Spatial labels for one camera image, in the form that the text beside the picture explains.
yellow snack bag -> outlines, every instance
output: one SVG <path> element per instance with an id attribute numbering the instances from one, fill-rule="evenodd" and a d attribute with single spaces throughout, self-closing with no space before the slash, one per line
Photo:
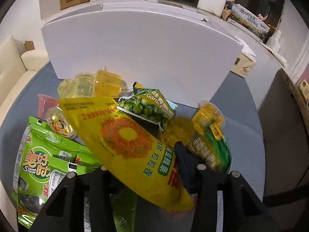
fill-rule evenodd
<path id="1" fill-rule="evenodd" d="M 144 199 L 187 211 L 193 201 L 177 178 L 176 156 L 111 97 L 58 100 L 68 122 L 100 162 Z"/>

white board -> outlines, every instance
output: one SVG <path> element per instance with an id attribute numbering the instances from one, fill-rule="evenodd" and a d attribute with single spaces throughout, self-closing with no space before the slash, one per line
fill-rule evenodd
<path id="1" fill-rule="evenodd" d="M 73 15 L 44 25 L 42 33 L 59 78 L 106 66 L 128 88 L 138 81 L 192 107 L 212 98 L 242 49 L 203 21 L 157 9 Z"/>

white leather couch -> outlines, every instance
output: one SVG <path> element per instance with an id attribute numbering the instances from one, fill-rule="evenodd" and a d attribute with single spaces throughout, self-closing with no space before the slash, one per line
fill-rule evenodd
<path id="1" fill-rule="evenodd" d="M 45 50 L 31 50 L 20 56 L 13 37 L 0 45 L 0 126 L 19 93 L 48 62 L 49 58 Z M 0 209 L 17 231 L 16 210 L 1 182 Z"/>

white label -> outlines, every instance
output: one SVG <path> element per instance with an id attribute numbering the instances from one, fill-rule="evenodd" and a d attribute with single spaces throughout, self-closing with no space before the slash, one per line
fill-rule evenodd
<path id="1" fill-rule="evenodd" d="M 54 169 L 50 173 L 48 198 L 52 195 L 52 193 L 55 191 L 55 189 L 57 188 L 57 186 L 60 184 L 60 182 L 63 180 L 65 176 L 66 176 L 66 173 L 63 173 L 57 169 Z"/>
<path id="2" fill-rule="evenodd" d="M 62 150 L 59 152 L 59 159 L 70 161 L 71 158 L 72 158 L 72 154 L 62 151 Z"/>

dark gray fabric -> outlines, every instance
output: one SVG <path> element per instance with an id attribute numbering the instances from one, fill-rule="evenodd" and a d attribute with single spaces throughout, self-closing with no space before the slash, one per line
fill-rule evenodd
<path id="1" fill-rule="evenodd" d="M 48 63 L 27 84 L 9 110 L 0 128 L 0 179 L 11 197 L 12 178 L 16 154 L 28 116 L 37 116 L 37 94 L 57 98 L 60 80 Z M 238 170 L 262 199 L 265 181 L 265 152 L 258 114 L 245 79 L 229 73 L 211 102 L 226 117 L 223 128 L 232 152 L 231 170 Z M 188 116 L 195 108 L 178 105 L 177 115 Z M 190 231 L 193 212 L 181 219 L 168 218 L 161 208 L 140 198 L 137 207 L 136 232 L 144 231 Z M 218 211 L 218 226 L 222 226 L 222 210 Z"/>

